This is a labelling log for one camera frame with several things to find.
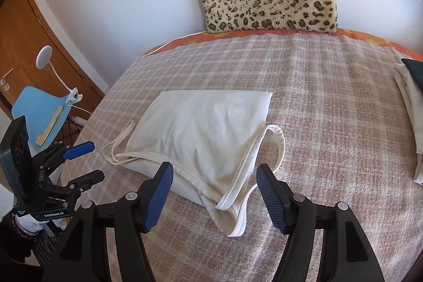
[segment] metal screw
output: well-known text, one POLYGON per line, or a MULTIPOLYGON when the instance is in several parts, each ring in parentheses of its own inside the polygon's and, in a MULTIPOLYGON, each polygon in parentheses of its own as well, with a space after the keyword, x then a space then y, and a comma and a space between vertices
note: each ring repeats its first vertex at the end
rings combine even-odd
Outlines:
POLYGON ((300 193, 295 193, 292 198, 297 202, 304 202, 305 200, 305 196, 300 193))
POLYGON ((83 203, 81 204, 82 208, 84 208, 84 209, 88 209, 88 208, 90 208, 92 205, 93 205, 93 202, 92 202, 92 201, 90 201, 90 200, 85 201, 85 202, 83 202, 83 203))
POLYGON ((134 193, 132 191, 130 193, 127 193, 125 197, 126 197, 127 200, 132 201, 132 200, 134 200, 134 199, 136 199, 138 197, 138 194, 137 193, 134 193))
POLYGON ((348 209, 348 205, 345 202, 339 202, 338 203, 338 208, 341 210, 347 210, 348 209))

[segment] lamp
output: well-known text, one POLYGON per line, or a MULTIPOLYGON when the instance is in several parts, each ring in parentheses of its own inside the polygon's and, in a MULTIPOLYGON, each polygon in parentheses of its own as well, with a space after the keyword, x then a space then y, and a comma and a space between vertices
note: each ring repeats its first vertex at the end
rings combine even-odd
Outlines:
POLYGON ((65 82, 62 80, 62 78, 60 78, 59 75, 57 74, 56 70, 54 69, 53 64, 50 62, 50 59, 52 57, 52 53, 53 53, 53 49, 51 48, 51 46, 44 46, 43 48, 41 48, 40 52, 37 55, 37 60, 35 61, 35 65, 37 66, 37 68, 39 70, 42 70, 48 64, 51 66, 51 68, 52 68, 54 74, 56 75, 56 77, 60 80, 60 82, 63 84, 63 86, 69 91, 69 97, 66 100, 66 104, 69 104, 70 101, 72 101, 73 103, 77 103, 77 102, 81 101, 82 94, 78 93, 78 89, 74 88, 73 90, 71 90, 65 84, 65 82))

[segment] chair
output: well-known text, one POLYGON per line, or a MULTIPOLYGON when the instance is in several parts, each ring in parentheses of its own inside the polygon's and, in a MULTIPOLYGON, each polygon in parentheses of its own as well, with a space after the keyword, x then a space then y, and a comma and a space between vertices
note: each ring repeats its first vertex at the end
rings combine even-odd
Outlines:
POLYGON ((68 95, 64 97, 55 97, 40 89, 27 86, 22 90, 18 99, 12 107, 12 116, 14 119, 25 115, 28 130, 29 144, 35 153, 39 153, 49 147, 60 129, 63 127, 69 112, 71 111, 72 101, 66 104, 68 95), (40 135, 49 124, 57 107, 63 106, 63 110, 42 146, 36 144, 37 136, 40 135))

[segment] bed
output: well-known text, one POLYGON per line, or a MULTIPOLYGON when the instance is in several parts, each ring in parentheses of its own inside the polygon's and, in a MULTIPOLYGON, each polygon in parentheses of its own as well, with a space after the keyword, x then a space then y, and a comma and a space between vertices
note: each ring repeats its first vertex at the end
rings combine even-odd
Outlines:
MULTIPOLYGON (((392 65, 423 56, 388 40, 339 29, 236 31, 175 40, 138 58, 119 78, 81 132, 96 150, 66 162, 63 185, 94 169, 105 180, 80 203, 117 201, 145 176, 103 158, 130 119, 138 121, 165 90, 265 90, 273 92, 267 117, 286 138, 277 178, 315 203, 347 202, 361 223, 386 282, 404 278, 423 249, 423 188, 413 182, 416 147, 392 65)), ((267 137, 257 164, 274 163, 267 137)), ((271 281, 286 237, 272 226, 255 190, 239 238, 219 232, 205 208, 170 193, 159 223, 143 235, 157 281, 271 281)), ((322 233, 316 232, 316 243, 322 233)), ((114 281, 121 279, 113 232, 107 234, 114 281)), ((308 281, 315 281, 315 245, 308 281)))

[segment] wooden door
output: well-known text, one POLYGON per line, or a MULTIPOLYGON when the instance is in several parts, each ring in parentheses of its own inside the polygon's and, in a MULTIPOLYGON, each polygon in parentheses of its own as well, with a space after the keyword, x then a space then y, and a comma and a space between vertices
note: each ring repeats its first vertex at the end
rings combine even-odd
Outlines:
MULTIPOLYGON (((5 0, 0 7, 0 78, 13 68, 6 77, 10 89, 6 91, 4 85, 0 85, 1 93, 11 105, 27 85, 57 97, 68 93, 49 65, 42 70, 35 66, 37 54, 45 45, 53 48, 50 61, 58 75, 69 88, 77 87, 83 94, 82 101, 76 105, 93 112, 104 94, 58 42, 33 0, 5 0)), ((71 114, 84 119, 89 117, 76 108, 71 114)))

